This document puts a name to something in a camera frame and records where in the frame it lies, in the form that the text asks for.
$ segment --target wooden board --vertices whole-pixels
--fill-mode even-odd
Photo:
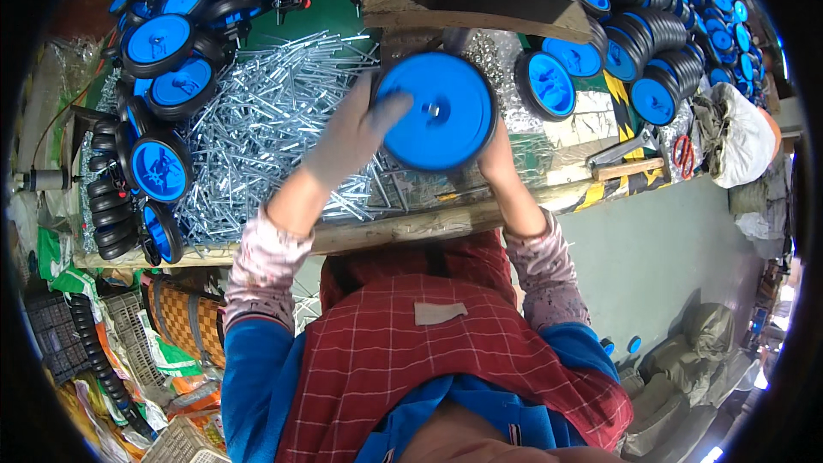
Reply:
[[[569,201],[577,201],[592,183],[590,179],[581,180],[535,190],[532,195],[547,210],[559,211],[566,207]],[[499,228],[502,225],[503,217],[494,199],[374,222],[322,224],[315,229],[312,254],[337,254],[380,247],[389,243],[458,238],[473,232]],[[203,254],[205,258],[201,258],[192,248],[185,247],[182,260],[174,265],[163,263],[161,267],[231,265],[234,251],[239,245],[232,243],[227,248],[211,250]],[[73,260],[78,268],[143,268],[147,266],[143,253],[139,249],[132,250],[111,262],[105,262],[98,254],[75,254]]]
[[[585,43],[592,39],[580,4],[572,4],[553,24],[464,11],[434,11],[417,0],[363,0],[366,27],[482,27]]]

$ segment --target red plaid vest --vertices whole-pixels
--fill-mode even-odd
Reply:
[[[467,315],[416,325],[415,303],[463,303]],[[277,463],[354,461],[403,396],[429,379],[465,373],[561,413],[590,446],[612,450],[632,420],[611,377],[561,365],[503,296],[466,280],[384,277],[306,327],[303,368]]]

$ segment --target pile of metal rods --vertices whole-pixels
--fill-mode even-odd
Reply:
[[[237,242],[243,225],[282,186],[314,147],[355,76],[379,68],[376,49],[357,48],[368,35],[329,36],[237,51],[217,81],[217,94],[180,129],[193,159],[194,184],[174,208],[189,245]],[[374,157],[332,192],[323,219],[373,220],[393,208],[380,182],[388,165]],[[369,207],[371,180],[386,207]]]

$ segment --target plastic bag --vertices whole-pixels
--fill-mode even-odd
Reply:
[[[715,84],[710,97],[729,119],[724,148],[719,155],[720,173],[715,184],[731,188],[763,175],[775,152],[777,139],[757,107],[728,83]]]

